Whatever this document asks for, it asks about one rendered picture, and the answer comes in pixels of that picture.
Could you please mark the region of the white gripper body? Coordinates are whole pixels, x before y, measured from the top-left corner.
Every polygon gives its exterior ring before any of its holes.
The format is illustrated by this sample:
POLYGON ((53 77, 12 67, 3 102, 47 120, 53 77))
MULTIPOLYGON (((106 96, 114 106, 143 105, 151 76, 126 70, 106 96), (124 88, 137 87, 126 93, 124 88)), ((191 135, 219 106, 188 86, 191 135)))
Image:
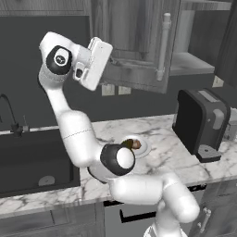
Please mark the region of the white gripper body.
POLYGON ((81 76, 81 85, 90 91, 94 91, 102 77, 113 46, 103 42, 98 37, 93 37, 88 49, 91 51, 91 56, 89 65, 85 67, 81 76))

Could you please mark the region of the grey wood cabinet door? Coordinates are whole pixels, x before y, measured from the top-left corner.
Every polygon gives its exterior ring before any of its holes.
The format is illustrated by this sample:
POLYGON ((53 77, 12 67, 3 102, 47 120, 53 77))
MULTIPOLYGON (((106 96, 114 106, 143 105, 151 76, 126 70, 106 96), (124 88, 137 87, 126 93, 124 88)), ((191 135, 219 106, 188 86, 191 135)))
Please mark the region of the grey wood cabinet door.
POLYGON ((142 2, 132 14, 128 4, 99 2, 93 19, 93 36, 111 44, 113 51, 101 82, 137 90, 163 94, 168 87, 169 69, 176 24, 171 18, 165 72, 162 81, 156 79, 164 14, 149 16, 150 7, 142 2))

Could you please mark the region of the dark green avocado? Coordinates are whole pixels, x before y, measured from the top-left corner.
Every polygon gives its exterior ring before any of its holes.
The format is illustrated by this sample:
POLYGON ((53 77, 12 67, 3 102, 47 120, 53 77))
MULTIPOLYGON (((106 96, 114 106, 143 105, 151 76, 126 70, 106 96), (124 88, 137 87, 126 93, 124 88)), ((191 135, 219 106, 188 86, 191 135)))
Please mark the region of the dark green avocado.
POLYGON ((121 143, 124 147, 132 149, 133 147, 133 139, 127 139, 121 143))

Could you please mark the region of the white round plate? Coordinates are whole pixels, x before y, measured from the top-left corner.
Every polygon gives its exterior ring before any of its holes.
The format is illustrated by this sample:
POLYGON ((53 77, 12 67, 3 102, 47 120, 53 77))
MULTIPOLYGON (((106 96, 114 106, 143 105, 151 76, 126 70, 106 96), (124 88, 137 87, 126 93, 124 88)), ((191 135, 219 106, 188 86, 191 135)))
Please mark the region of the white round plate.
POLYGON ((132 152, 135 154, 136 158, 142 158, 144 156, 147 156, 150 153, 151 144, 149 143, 149 141, 146 138, 144 138, 140 135, 130 134, 130 135, 126 135, 126 136, 123 136, 122 138, 120 138, 119 143, 122 143, 123 141, 125 141, 127 139, 139 140, 142 145, 142 147, 140 149, 133 149, 132 148, 132 152))

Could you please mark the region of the dark tall cabinet panel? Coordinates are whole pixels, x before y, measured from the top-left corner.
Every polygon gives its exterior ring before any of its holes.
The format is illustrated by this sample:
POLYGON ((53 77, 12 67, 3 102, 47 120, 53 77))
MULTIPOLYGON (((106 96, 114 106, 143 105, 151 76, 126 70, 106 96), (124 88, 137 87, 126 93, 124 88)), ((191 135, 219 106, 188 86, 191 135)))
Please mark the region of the dark tall cabinet panel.
POLYGON ((237 89, 237 0, 232 0, 215 74, 229 86, 237 89))

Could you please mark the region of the grey wood base cabinet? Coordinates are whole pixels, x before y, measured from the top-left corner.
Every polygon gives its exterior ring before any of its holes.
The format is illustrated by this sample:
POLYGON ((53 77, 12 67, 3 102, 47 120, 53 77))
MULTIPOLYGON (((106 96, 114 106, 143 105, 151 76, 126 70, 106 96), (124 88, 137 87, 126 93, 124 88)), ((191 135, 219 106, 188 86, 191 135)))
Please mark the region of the grey wood base cabinet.
POLYGON ((104 206, 89 204, 1 218, 0 237, 106 237, 104 206))

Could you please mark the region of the grey base cabinet door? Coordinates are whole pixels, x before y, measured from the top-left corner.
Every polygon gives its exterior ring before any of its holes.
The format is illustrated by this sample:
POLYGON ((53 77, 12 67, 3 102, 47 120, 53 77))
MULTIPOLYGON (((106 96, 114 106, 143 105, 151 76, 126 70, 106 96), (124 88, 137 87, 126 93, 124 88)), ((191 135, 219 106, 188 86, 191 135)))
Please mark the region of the grey base cabinet door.
POLYGON ((200 203, 200 213, 193 222, 189 237, 237 237, 237 180, 208 184, 200 203), (197 226, 205 217, 204 208, 212 211, 205 231, 197 226))

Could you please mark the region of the small grey soap dispenser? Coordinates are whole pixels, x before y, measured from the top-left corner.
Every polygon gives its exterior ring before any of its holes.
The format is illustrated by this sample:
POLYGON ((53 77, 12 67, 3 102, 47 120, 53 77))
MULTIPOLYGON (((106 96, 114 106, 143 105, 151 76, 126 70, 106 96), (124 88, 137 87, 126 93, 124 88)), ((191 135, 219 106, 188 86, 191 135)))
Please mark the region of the small grey soap dispenser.
POLYGON ((24 119, 23 131, 24 132, 29 132, 30 131, 30 126, 27 123, 25 115, 23 115, 23 119, 24 119))

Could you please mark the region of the black sink faucet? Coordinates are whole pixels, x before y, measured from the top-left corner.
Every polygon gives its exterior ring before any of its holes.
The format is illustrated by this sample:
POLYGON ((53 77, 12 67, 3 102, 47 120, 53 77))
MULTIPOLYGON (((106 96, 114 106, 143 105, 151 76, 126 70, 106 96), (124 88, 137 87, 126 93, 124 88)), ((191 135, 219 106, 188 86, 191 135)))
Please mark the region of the black sink faucet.
POLYGON ((23 129, 22 127, 16 122, 15 115, 10 104, 8 97, 5 94, 0 94, 0 100, 3 99, 6 104, 7 108, 11 117, 11 132, 14 134, 15 137, 20 137, 22 135, 23 129))

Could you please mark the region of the black sink basin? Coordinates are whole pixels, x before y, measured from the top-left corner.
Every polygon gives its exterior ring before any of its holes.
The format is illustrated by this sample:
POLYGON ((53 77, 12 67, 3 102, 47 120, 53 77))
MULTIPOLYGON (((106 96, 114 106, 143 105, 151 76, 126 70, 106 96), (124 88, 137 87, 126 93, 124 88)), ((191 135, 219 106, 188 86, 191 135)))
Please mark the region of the black sink basin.
POLYGON ((80 185, 59 130, 0 135, 0 198, 80 185))

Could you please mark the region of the black coffee machine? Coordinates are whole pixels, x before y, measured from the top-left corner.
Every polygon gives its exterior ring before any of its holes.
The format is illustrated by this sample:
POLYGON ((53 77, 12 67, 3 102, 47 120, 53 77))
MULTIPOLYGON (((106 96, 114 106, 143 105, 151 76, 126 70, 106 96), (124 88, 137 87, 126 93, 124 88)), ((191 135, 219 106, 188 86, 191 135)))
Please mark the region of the black coffee machine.
POLYGON ((179 90, 172 129, 201 163, 220 161, 218 151, 231 117, 231 107, 209 89, 179 90))

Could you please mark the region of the white wall outlet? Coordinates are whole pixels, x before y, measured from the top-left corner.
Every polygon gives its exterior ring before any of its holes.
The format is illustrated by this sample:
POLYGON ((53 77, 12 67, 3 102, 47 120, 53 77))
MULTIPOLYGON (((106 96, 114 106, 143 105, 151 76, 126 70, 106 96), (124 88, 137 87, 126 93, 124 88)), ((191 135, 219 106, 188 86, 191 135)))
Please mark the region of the white wall outlet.
POLYGON ((115 94, 115 86, 113 84, 102 85, 102 96, 111 96, 115 94))
POLYGON ((224 81, 222 79, 220 79, 218 76, 216 76, 214 78, 214 81, 213 81, 213 85, 212 87, 213 88, 220 88, 224 85, 224 81))
POLYGON ((131 94, 131 88, 129 88, 129 87, 124 87, 124 86, 119 86, 119 88, 118 88, 118 94, 119 94, 119 95, 131 94))

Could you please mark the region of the grey wood wall cabinet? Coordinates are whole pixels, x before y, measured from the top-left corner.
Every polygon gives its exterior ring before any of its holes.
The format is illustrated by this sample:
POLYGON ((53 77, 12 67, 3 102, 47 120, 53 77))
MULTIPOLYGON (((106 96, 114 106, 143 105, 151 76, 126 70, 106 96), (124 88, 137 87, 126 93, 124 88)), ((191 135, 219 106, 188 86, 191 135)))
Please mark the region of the grey wood wall cabinet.
POLYGON ((171 75, 212 73, 214 66, 188 50, 196 11, 224 14, 231 9, 231 3, 210 0, 0 0, 0 17, 16 16, 87 16, 90 18, 91 32, 95 31, 93 19, 99 2, 103 4, 128 4, 132 14, 135 5, 145 2, 150 7, 149 16, 170 13, 176 24, 174 49, 170 66, 171 75))

